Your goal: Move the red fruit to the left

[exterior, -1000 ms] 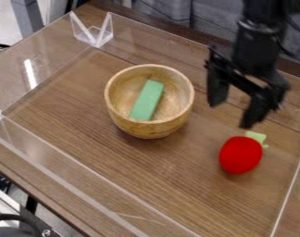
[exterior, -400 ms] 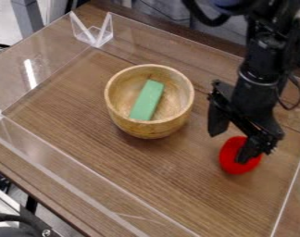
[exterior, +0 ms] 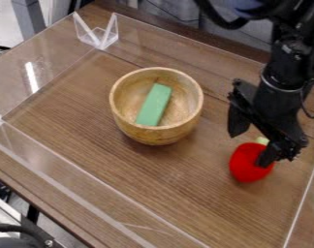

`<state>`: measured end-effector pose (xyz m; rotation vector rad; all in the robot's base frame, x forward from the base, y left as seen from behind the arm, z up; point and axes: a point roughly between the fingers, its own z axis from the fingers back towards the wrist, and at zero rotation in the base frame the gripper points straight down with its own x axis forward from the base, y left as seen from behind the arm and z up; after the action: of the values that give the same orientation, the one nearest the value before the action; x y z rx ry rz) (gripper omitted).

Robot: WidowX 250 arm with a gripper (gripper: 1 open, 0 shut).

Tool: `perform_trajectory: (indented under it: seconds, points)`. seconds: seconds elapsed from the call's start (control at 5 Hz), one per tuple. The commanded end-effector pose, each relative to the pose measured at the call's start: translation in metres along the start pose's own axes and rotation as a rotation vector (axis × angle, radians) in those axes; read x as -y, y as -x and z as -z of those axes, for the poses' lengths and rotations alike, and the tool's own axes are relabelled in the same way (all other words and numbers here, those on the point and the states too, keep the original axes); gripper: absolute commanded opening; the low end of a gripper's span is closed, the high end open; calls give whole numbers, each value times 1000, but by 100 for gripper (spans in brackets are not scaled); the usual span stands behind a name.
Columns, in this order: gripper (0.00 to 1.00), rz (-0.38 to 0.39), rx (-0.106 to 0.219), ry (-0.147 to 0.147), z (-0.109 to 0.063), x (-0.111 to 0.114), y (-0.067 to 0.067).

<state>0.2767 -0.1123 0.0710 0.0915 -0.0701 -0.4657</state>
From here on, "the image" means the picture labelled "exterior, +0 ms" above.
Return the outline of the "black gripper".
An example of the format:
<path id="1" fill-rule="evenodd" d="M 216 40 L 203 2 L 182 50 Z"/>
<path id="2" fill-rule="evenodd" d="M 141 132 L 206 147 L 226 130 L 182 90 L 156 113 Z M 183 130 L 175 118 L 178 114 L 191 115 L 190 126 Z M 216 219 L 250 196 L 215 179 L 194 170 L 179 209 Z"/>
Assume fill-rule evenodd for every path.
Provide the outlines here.
<path id="1" fill-rule="evenodd" d="M 255 86 L 238 78 L 232 86 L 234 90 L 228 93 L 230 137 L 240 136 L 255 125 L 270 139 L 255 164 L 269 168 L 275 161 L 293 161 L 309 144 L 297 116 L 301 109 L 299 90 L 281 90 L 265 81 Z"/>

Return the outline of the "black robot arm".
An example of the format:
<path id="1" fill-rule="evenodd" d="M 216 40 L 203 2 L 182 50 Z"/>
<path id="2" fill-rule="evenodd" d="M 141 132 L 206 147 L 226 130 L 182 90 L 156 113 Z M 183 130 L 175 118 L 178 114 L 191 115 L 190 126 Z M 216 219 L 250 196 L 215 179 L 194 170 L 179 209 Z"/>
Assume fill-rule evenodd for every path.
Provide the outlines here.
<path id="1" fill-rule="evenodd" d="M 293 160 L 309 144 L 298 122 L 314 86 L 314 0 L 231 0 L 238 17 L 226 20 L 210 0 L 194 0 L 210 20 L 236 30 L 251 21 L 273 22 L 271 56 L 259 85 L 236 78 L 228 94 L 228 134 L 257 126 L 269 138 L 255 164 L 263 168 Z"/>

